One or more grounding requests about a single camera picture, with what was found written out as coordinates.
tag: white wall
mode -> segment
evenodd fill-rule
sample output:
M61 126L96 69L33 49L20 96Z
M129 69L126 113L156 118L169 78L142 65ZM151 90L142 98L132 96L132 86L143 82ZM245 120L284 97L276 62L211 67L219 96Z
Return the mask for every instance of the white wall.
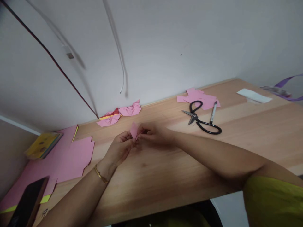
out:
M110 0L128 73L127 94L121 95L122 70L102 1L31 2L59 28L84 67L66 57L25 1L9 4L90 104L91 94L99 115L139 98L146 104L232 77L261 86L303 72L300 0ZM0 50L0 114L42 130L94 119L45 51L3 7ZM290 90L299 95L301 86Z

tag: wooden desk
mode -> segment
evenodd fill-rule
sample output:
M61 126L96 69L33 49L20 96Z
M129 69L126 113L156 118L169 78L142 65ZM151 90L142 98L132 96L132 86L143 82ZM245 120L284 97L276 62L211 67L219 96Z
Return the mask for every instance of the wooden desk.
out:
M248 103L245 97L236 94L242 88L273 100L258 105ZM172 97L144 106L136 116L123 116L110 127L101 128L96 121L80 125L76 139L92 136L95 141L92 161L84 174L104 157L117 134L130 129L133 121L138 124L159 121L176 131L224 141L275 161L297 175L303 174L302 106L240 79L212 85L203 91L217 96L221 103L214 123L222 128L222 134L209 135L196 124L188 126L189 116L181 110L188 110L189 103L177 102ZM211 111L198 110L199 119L209 121ZM57 184L49 202L41 205L34 226L41 221L43 211L56 205L79 180ZM183 151L144 143L141 149L131 151L117 168L89 226L106 226L234 191Z

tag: yellow paper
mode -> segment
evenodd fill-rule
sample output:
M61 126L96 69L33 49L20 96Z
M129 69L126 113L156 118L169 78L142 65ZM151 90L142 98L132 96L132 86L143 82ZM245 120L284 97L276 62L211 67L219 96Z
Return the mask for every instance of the yellow paper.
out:
M44 196L44 197L41 199L41 202L40 202L40 203L46 203L46 202L48 202L49 199L50 199L50 197L51 197L51 194L50 194L50 195ZM13 206L13 207L10 207L10 208L7 208L6 210L0 211L0 214L14 211L16 208L17 208L17 205L15 205L15 206Z
M110 116L106 116L106 117L99 118L99 120L104 120L104 119L110 118L110 117L112 117L112 116L114 116L114 115L116 115L116 114L113 114L113 115L110 115Z
M49 199L50 199L50 197L51 197L51 194L50 194L50 195L44 196L44 197L41 199L41 202L40 202L40 203L46 203L46 202L48 202Z
M15 206L13 206L13 207L10 207L10 208L7 208L7 209L4 210L4 211L0 211L0 214L14 211L14 210L16 209L16 207L17 207L17 205L15 205Z

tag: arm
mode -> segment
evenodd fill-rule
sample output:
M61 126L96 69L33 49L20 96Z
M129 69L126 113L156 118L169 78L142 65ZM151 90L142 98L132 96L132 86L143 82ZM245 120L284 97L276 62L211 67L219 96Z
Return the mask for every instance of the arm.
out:
M190 134L175 132L154 123L143 123L139 139L172 144L224 179L243 187L251 176L266 176L303 187L303 181L284 167L248 150Z
M133 146L129 131L118 135L105 157L97 164L100 175L109 181ZM38 227L83 226L95 210L105 188L106 184L92 169L54 206Z

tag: black scissors handle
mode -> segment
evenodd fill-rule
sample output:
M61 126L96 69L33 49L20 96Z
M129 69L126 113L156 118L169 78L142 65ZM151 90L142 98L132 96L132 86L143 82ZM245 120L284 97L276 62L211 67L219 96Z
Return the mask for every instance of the black scissors handle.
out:
M196 121L197 121L196 123L199 126L199 128L202 129L204 132L207 132L207 133L212 134L212 135L219 135L222 132L222 129L220 127L216 126L216 125L213 125L213 124L210 124L210 123L207 123L207 122L204 122L204 121L200 121L198 119L196 119ZM212 126L212 127L216 128L218 131L217 132L208 131L205 128L203 128L203 126L200 123Z
M193 110L193 109L192 109L192 105L193 105L194 103L196 103L196 102L200 103L200 105L199 105L197 108L195 108L195 109ZM202 107L202 105L203 105L203 102L201 102L201 101L199 101L199 100L193 101L193 102L189 105L189 110L190 110L190 112L191 112L192 114L194 114L196 110L198 110L198 109L200 109L200 108Z
M199 105L197 108L195 108L195 109L193 110L193 109L192 109L192 105L193 105L194 103L196 103L196 102L200 103L200 105ZM200 109L200 108L202 107L202 105L203 105L203 102L201 102L201 101L199 101L199 100L193 101L193 102L189 105L190 112L191 112L192 114L195 114L195 111L198 110L198 109ZM199 126L199 128L202 129L204 132L207 132L207 133L212 134L212 135L219 135L219 134L222 132L222 129L221 129L220 127L216 126L216 125L213 125L213 124L210 124L210 123L201 121L201 120L198 119L198 117L196 117L195 120L196 120L196 123L197 123L197 125ZM217 131L217 132L208 131L208 130L206 130L205 128L203 128L203 126L202 126L200 123L206 124L206 125L209 125L209 126L212 126L212 127L216 128L218 131Z

